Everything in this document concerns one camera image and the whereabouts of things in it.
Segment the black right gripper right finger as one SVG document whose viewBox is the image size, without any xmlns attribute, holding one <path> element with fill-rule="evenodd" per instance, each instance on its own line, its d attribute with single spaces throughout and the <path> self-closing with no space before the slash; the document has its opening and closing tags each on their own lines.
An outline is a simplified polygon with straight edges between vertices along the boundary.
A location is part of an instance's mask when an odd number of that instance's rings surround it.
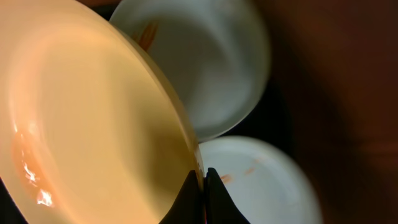
<svg viewBox="0 0 398 224">
<path fill-rule="evenodd" d="M 206 173 L 205 209 L 207 224 L 249 224 L 214 168 L 208 168 Z"/>
</svg>

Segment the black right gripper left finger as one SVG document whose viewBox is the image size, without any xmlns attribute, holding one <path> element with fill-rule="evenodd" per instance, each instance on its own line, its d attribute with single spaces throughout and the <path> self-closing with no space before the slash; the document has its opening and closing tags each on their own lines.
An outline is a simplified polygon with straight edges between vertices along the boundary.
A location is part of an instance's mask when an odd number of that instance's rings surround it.
<svg viewBox="0 0 398 224">
<path fill-rule="evenodd" d="M 188 173 L 177 198 L 160 224 L 204 224 L 203 193 L 194 170 Z"/>
</svg>

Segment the yellow plate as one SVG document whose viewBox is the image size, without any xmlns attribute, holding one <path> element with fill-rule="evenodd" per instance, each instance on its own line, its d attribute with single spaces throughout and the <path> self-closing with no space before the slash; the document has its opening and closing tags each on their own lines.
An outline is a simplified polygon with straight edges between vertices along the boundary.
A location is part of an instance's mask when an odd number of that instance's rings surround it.
<svg viewBox="0 0 398 224">
<path fill-rule="evenodd" d="M 1 2 L 1 179 L 29 223 L 158 223 L 197 147 L 165 75 L 108 21 Z"/>
</svg>

